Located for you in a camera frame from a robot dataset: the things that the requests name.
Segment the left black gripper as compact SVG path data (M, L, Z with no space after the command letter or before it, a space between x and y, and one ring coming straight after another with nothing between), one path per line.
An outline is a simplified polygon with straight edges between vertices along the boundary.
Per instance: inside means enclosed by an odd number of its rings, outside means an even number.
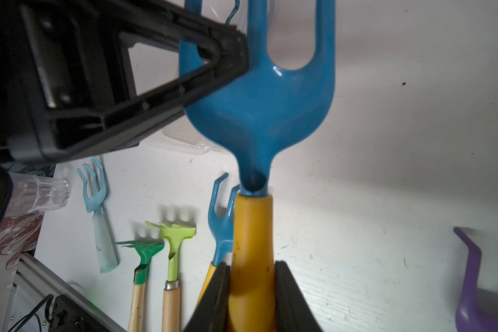
M34 123L42 96L35 62L16 1L0 1L0 165L50 162Z

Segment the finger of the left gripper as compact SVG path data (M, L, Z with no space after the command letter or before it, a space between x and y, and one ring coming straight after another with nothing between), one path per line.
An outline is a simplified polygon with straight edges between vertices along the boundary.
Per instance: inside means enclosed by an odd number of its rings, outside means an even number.
M248 70L246 38L168 1L18 3L18 158L135 147Z

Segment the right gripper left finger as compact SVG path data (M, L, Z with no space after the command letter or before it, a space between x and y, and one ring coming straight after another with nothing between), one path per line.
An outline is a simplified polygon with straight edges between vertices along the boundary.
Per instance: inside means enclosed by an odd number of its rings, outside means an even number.
M228 331L230 266L221 262L184 331Z

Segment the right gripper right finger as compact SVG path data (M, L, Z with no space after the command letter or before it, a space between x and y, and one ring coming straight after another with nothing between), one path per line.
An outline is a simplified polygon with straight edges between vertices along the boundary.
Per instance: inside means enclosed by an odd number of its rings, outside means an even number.
M322 331L285 261L275 262L275 318L276 331Z

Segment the blue fork rake yellow handle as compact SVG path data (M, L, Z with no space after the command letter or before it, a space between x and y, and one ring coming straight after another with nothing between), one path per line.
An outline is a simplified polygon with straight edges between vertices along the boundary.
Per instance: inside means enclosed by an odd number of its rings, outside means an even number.
M206 279L203 282L201 292L199 294L196 307L199 305L202 297L204 296L206 289L212 279L217 266L224 260L228 253L232 253L233 237L234 237L234 207L235 199L237 193L239 192L240 185L236 185L230 191L230 196L228 200L228 206L226 208L225 214L219 217L216 213L216 204L219 194L219 188L221 183L228 178L229 174L226 172L217 178L214 182L212 189L212 196L210 199L210 205L208 209L208 225L210 232L215 240L215 250L214 257L210 262L209 268L207 270Z

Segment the lime green rake wooden handle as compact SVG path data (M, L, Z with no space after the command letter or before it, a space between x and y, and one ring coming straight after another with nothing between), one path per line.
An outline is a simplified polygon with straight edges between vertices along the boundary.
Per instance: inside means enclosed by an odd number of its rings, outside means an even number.
M168 255L167 280L163 291L163 318L162 331L181 330L181 287L178 277L179 251L185 239L192 239L196 235L196 228L181 224L153 224L146 225L158 228L159 237L167 240L170 251Z

